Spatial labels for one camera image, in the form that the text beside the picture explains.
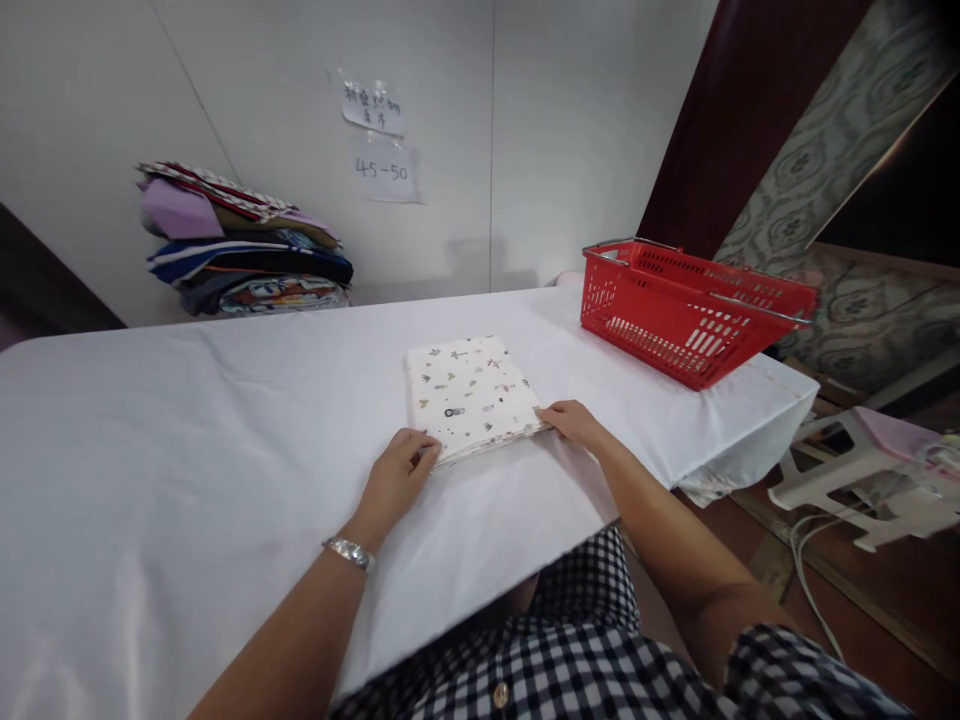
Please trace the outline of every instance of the fingers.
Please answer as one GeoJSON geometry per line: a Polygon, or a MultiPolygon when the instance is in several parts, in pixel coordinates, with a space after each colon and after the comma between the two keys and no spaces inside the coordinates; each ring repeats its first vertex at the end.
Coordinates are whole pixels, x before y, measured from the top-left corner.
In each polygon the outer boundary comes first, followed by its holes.
{"type": "Polygon", "coordinates": [[[398,450],[400,455],[404,460],[412,460],[413,456],[416,455],[423,448],[437,448],[437,452],[440,452],[439,446],[440,441],[436,438],[432,438],[429,435],[421,432],[416,432],[415,430],[411,431],[413,434],[406,439],[404,439],[399,445],[398,450]]]}
{"type": "Polygon", "coordinates": [[[421,487],[423,486],[427,481],[427,475],[433,470],[433,466],[437,464],[441,447],[440,443],[434,440],[434,444],[428,447],[423,455],[420,456],[420,462],[417,463],[417,466],[410,473],[410,480],[421,487]]]}
{"type": "Polygon", "coordinates": [[[579,405],[576,400],[557,400],[553,405],[551,405],[548,410],[553,410],[559,413],[566,413],[573,410],[577,405],[579,405]]]}
{"type": "Polygon", "coordinates": [[[390,438],[390,442],[387,447],[397,447],[398,445],[402,445],[414,435],[423,435],[423,433],[419,430],[413,430],[411,428],[400,428],[397,430],[397,434],[390,438]]]}
{"type": "Polygon", "coordinates": [[[558,412],[557,410],[555,410],[555,409],[553,408],[553,405],[551,405],[551,406],[548,407],[548,408],[538,408],[538,409],[537,409],[537,417],[540,418],[541,420],[543,420],[543,421],[544,421],[545,423],[547,423],[548,425],[556,425],[556,424],[557,424],[557,417],[558,417],[559,415],[560,415],[560,412],[558,412]]]}

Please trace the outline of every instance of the stack of folded clothes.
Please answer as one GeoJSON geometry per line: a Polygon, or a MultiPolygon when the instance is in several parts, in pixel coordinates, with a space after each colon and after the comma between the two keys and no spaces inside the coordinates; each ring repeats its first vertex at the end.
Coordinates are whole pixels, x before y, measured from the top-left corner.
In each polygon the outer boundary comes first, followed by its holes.
{"type": "Polygon", "coordinates": [[[140,163],[141,220],[167,244],[147,269],[191,315],[349,305],[353,266],[328,227],[290,203],[181,163],[140,163]]]}

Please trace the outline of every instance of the person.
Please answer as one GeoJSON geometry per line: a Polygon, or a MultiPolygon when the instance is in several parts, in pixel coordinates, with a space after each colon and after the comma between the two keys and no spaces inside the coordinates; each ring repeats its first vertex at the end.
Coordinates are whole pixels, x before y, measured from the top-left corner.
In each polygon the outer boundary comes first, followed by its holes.
{"type": "MultiPolygon", "coordinates": [[[[441,639],[341,698],[331,715],[911,717],[801,637],[737,558],[583,405],[557,402],[539,414],[599,461],[620,528],[542,570],[525,614],[441,639]],[[621,530],[696,669],[642,635],[621,530]]],[[[423,433],[398,432],[338,537],[375,556],[413,506],[439,451],[423,433]]],[[[320,553],[191,718],[328,712],[367,579],[358,558],[346,555],[320,553]]]]}

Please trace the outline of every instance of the wristwatch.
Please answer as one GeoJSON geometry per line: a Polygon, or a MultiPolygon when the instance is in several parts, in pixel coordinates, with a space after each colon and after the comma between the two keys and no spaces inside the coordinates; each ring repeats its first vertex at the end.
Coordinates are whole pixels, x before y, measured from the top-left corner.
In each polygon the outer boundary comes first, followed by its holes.
{"type": "Polygon", "coordinates": [[[349,560],[366,572],[367,575],[373,572],[373,567],[377,564],[377,559],[372,553],[368,553],[362,547],[349,540],[338,537],[327,538],[323,541],[323,546],[330,548],[340,557],[349,560]]]}

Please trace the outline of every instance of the patterned white fabric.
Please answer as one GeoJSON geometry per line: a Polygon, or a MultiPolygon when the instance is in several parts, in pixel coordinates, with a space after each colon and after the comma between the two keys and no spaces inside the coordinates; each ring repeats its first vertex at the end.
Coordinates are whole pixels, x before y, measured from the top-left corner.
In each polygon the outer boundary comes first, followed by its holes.
{"type": "Polygon", "coordinates": [[[407,354],[413,427],[443,443],[437,467],[546,428],[530,383],[493,335],[407,354]]]}
{"type": "Polygon", "coordinates": [[[173,180],[178,187],[188,186],[219,205],[224,205],[251,219],[256,218],[257,222],[266,222],[297,209],[296,205],[291,205],[285,200],[258,193],[230,182],[209,170],[183,163],[167,161],[139,163],[137,170],[146,175],[162,175],[173,180]]]}

